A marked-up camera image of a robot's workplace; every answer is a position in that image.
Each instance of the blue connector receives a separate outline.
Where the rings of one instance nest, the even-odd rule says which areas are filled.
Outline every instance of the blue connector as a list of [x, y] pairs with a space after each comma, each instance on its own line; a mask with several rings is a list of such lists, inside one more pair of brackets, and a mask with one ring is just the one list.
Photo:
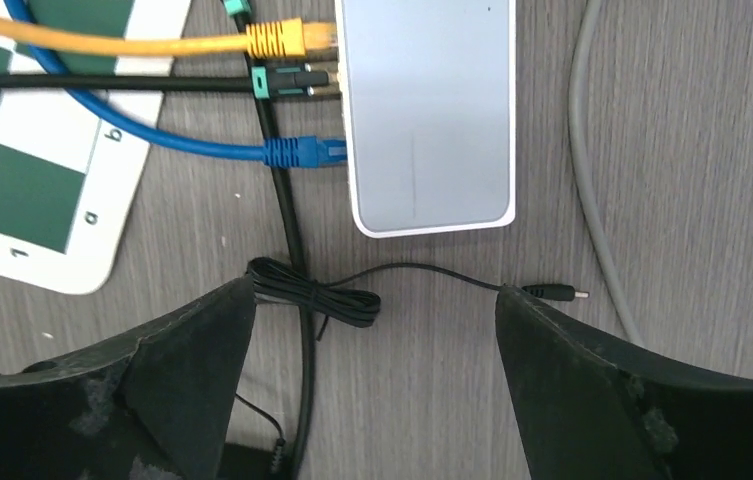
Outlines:
[[264, 143], [264, 164], [277, 168], [318, 168], [347, 161], [343, 140], [317, 137], [271, 138]]

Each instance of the black cable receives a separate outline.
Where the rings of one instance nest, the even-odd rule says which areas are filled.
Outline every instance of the black cable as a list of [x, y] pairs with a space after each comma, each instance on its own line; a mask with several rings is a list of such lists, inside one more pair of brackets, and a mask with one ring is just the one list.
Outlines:
[[[233, 16], [238, 31], [243, 33], [246, 26], [252, 23], [252, 14], [244, 11]], [[244, 55], [247, 67], [252, 70], [255, 66], [262, 66], [263, 62], [256, 62], [249, 55]], [[269, 100], [255, 99], [255, 109], [258, 113], [258, 121], [261, 133], [265, 139], [279, 136], [279, 125], [276, 122], [276, 114], [273, 104]], [[305, 245], [302, 241], [302, 233], [299, 228], [296, 207], [293, 199], [291, 177], [287, 170], [280, 168], [271, 169], [273, 186], [276, 189], [276, 199], [279, 201], [279, 210], [282, 214], [282, 224], [285, 229], [285, 239], [288, 243], [288, 252], [291, 265], [294, 270], [308, 277], [308, 264], [305, 258]], [[297, 421], [296, 437], [291, 452], [290, 471], [291, 478], [297, 478], [305, 458], [305, 448], [308, 444], [308, 436], [311, 433], [311, 419], [314, 412], [314, 389], [317, 383], [317, 340], [314, 333], [314, 320], [312, 312], [306, 307], [299, 308], [300, 332], [302, 334], [302, 384], [300, 388], [299, 420]]]
[[[453, 270], [416, 262], [387, 263], [335, 282], [323, 283], [309, 279], [278, 260], [259, 257], [249, 262], [247, 273], [252, 277], [253, 289], [259, 300], [306, 306], [315, 312], [322, 313], [325, 318], [316, 338], [320, 340], [329, 318], [356, 328], [367, 328], [373, 325], [382, 308], [382, 299], [379, 295], [366, 290], [341, 288], [341, 285], [365, 275], [398, 268], [439, 273], [492, 291], [499, 291], [501, 288], [499, 285], [483, 282]], [[527, 285], [522, 288], [537, 298], [560, 302], [588, 297], [587, 293], [564, 284]]]
[[0, 74], [0, 89], [79, 89], [252, 94], [249, 77], [166, 77], [154, 75]]
[[266, 411], [262, 410], [254, 403], [240, 396], [240, 394], [238, 393], [235, 394], [235, 398], [238, 399], [238, 401], [240, 401], [241, 403], [243, 403], [247, 408], [261, 415], [262, 417], [264, 417], [265, 420], [273, 424], [273, 427], [276, 429], [276, 432], [279, 434], [279, 438], [281, 438], [282, 440], [285, 439], [285, 431], [282, 429], [282, 425], [279, 423], [279, 421], [273, 418], [273, 415], [270, 415]]

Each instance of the blue ethernet cable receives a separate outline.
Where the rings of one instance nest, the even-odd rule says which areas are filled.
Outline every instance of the blue ethernet cable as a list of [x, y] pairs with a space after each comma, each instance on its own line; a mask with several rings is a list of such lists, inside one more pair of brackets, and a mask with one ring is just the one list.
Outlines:
[[[16, 21], [37, 23], [25, 0], [4, 0], [5, 8]], [[29, 46], [32, 56], [48, 73], [70, 73], [53, 50]], [[275, 138], [263, 146], [227, 145], [183, 137], [136, 122], [118, 112], [96, 95], [67, 90], [91, 113], [120, 130], [149, 143], [197, 155], [229, 160], [260, 161], [270, 167], [314, 168], [346, 161], [346, 143], [342, 140], [318, 140], [317, 137]]]

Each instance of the black plug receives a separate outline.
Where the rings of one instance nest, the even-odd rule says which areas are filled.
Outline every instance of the black plug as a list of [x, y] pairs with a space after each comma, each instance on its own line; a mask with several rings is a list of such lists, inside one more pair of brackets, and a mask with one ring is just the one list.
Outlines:
[[577, 298], [588, 298], [588, 292], [580, 292], [572, 285], [561, 283], [526, 285], [521, 288], [535, 298], [553, 302], [572, 302]]

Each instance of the wood grain surface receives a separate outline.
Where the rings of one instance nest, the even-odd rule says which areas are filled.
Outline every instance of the wood grain surface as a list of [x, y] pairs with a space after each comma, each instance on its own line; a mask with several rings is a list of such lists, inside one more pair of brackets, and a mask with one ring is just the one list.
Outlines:
[[[333, 17], [331, 0], [257, 3], [262, 19]], [[567, 148], [567, 79], [585, 2], [517, 3], [514, 224], [372, 240], [353, 224], [344, 168], [298, 171], [309, 263], [326, 280], [415, 260], [491, 282], [573, 283], [592, 296], [561, 308], [620, 335]], [[194, 2], [188, 34], [232, 28], [219, 2]], [[238, 56], [216, 56], [179, 61], [176, 72], [244, 67]], [[649, 347], [753, 378], [753, 0], [610, 0], [590, 83], [594, 182]], [[285, 135], [343, 134], [337, 101], [285, 103], [278, 112]], [[260, 141], [252, 103], [241, 97], [169, 95], [161, 126]], [[0, 372], [168, 312], [241, 275], [255, 256], [284, 258], [275, 202], [261, 166], [153, 148], [113, 275], [99, 292], [69, 297], [0, 278]], [[369, 330], [333, 323], [318, 346], [302, 478], [528, 479], [494, 338], [494, 295], [415, 271], [380, 273], [357, 287], [382, 295], [384, 310]], [[289, 436], [299, 355], [295, 311], [261, 307], [240, 391], [283, 420]], [[230, 437], [269, 448], [273, 432], [236, 406]]]

